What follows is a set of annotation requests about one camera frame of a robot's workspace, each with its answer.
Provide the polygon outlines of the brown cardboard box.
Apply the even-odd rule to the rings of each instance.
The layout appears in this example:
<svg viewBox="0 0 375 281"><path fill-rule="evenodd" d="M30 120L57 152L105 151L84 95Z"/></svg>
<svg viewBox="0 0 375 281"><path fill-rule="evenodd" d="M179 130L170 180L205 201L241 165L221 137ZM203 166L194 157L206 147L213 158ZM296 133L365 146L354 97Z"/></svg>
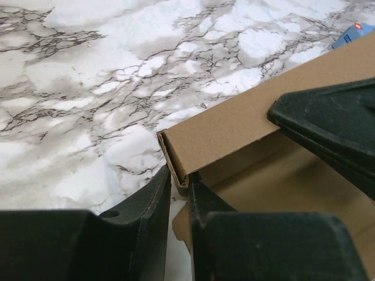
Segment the brown cardboard box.
<svg viewBox="0 0 375 281"><path fill-rule="evenodd" d="M267 120L282 94L371 78L369 33L158 133L178 191L190 176L240 211L320 211L348 227L374 278L374 202Z"/></svg>

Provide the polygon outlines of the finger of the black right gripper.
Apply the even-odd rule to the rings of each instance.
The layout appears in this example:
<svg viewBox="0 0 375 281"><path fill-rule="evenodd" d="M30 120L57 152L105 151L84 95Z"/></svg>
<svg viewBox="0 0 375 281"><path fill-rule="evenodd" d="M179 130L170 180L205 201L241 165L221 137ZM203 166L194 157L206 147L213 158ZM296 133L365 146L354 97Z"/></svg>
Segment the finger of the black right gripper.
<svg viewBox="0 0 375 281"><path fill-rule="evenodd" d="M267 119L374 199L374 78L286 93Z"/></svg>

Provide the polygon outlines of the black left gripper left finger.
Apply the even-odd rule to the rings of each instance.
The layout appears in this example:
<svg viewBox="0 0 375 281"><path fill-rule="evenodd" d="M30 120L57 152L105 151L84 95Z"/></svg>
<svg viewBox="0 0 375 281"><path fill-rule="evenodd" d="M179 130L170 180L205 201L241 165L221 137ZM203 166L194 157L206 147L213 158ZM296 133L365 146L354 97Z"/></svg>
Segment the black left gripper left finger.
<svg viewBox="0 0 375 281"><path fill-rule="evenodd" d="M171 174L166 166L109 210L1 212L2 280L163 280Z"/></svg>

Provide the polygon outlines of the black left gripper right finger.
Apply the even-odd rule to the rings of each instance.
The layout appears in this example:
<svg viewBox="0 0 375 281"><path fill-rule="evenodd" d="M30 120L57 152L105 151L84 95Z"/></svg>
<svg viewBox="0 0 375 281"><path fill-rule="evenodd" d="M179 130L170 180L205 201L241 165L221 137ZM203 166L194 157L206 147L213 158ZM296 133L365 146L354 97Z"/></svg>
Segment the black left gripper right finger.
<svg viewBox="0 0 375 281"><path fill-rule="evenodd" d="M187 191L194 280L368 279L334 215L240 212L198 177Z"/></svg>

